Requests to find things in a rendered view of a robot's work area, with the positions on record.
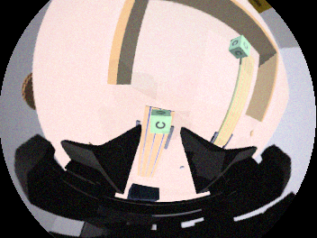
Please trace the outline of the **pale yellow flat strip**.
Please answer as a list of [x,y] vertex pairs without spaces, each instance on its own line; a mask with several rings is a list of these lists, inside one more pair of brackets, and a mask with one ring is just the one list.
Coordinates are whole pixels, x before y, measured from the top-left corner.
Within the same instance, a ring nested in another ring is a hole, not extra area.
[[237,112],[231,112],[230,109],[226,112],[226,116],[223,118],[222,125],[220,126],[219,131],[217,131],[216,140],[213,141],[213,144],[224,145],[231,137],[235,125],[237,125],[241,114]]

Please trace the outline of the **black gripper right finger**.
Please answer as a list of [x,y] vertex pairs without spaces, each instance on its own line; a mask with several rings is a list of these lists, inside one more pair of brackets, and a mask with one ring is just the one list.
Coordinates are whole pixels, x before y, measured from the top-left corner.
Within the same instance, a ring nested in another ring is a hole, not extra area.
[[184,126],[180,127],[180,137],[197,195],[209,191],[208,187],[233,163],[245,160],[257,152],[256,145],[237,149],[221,148]]

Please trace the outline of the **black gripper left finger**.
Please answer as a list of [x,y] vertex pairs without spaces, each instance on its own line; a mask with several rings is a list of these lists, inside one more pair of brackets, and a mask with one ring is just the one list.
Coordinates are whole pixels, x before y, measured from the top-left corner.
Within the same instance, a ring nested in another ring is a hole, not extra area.
[[61,148],[68,153],[69,159],[101,170],[109,184],[118,190],[116,194],[123,194],[140,144],[141,130],[141,124],[138,124],[100,145],[65,140],[61,141]]

